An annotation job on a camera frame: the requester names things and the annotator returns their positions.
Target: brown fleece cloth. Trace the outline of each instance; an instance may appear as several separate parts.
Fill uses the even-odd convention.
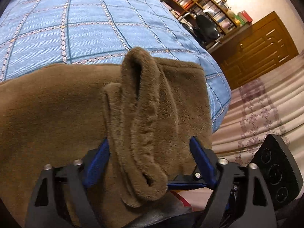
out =
[[[211,148],[203,69],[141,48],[122,65],[50,65],[1,83],[0,96],[0,197],[21,226],[43,165],[70,164],[105,136],[110,161],[89,199],[108,228],[147,212],[168,180],[192,173],[193,135]]]

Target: metal bolt head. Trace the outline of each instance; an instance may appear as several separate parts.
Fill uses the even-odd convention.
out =
[[[197,173],[195,173],[195,177],[196,177],[196,178],[200,178],[200,177],[201,177],[201,174],[197,172]]]
[[[82,164],[82,159],[76,159],[76,160],[74,160],[74,162],[73,162],[73,165],[81,165]]]
[[[50,164],[46,164],[45,166],[43,166],[44,170],[50,170],[52,169],[52,166]]]
[[[257,169],[257,165],[255,163],[250,163],[249,167],[254,170]]]
[[[218,162],[219,164],[223,164],[223,165],[228,164],[228,160],[224,158],[219,159]]]

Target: wooden door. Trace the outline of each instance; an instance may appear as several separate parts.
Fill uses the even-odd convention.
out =
[[[298,50],[273,11],[211,55],[233,90],[292,59]]]

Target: chair backrest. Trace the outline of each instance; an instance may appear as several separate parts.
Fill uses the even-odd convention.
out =
[[[196,23],[200,29],[200,33],[207,39],[207,41],[214,41],[220,37],[220,33],[214,24],[205,16],[198,15],[196,17]]]

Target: patterned bedspread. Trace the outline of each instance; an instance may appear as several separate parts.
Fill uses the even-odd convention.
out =
[[[230,103],[228,83],[159,0],[12,0],[0,18],[0,82],[52,63],[119,64],[135,46],[204,68],[216,131]]]

